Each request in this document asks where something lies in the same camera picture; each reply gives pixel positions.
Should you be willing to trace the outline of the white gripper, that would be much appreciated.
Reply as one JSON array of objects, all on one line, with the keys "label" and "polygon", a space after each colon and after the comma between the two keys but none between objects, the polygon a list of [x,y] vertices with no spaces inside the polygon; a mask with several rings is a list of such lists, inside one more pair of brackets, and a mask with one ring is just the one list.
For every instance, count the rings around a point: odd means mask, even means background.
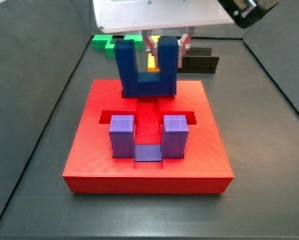
[{"label": "white gripper", "polygon": [[151,30],[187,27],[177,40],[177,67],[189,49],[193,28],[232,23],[217,0],[92,0],[97,28],[104,33],[141,31],[147,52],[157,55],[157,39]]}]

